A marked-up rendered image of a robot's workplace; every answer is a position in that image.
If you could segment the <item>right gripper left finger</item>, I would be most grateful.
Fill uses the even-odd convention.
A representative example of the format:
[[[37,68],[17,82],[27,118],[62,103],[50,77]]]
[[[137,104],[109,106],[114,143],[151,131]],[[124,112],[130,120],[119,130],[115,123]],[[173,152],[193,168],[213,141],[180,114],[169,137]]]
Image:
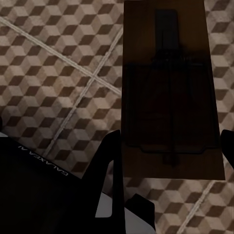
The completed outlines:
[[[112,160],[112,215],[95,217]],[[103,138],[52,234],[126,234],[120,130]]]

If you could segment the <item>mousetrap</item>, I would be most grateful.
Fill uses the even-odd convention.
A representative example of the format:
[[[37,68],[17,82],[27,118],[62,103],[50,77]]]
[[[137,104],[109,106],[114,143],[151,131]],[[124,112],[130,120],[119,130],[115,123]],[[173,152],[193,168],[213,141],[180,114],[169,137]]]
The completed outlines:
[[[125,0],[123,177],[226,180],[204,0]]]

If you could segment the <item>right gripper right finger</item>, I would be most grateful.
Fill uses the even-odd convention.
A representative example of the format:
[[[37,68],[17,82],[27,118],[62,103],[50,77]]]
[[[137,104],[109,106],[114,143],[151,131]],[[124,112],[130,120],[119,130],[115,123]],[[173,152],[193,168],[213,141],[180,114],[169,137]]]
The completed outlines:
[[[222,152],[234,169],[234,132],[222,130],[220,135]]]

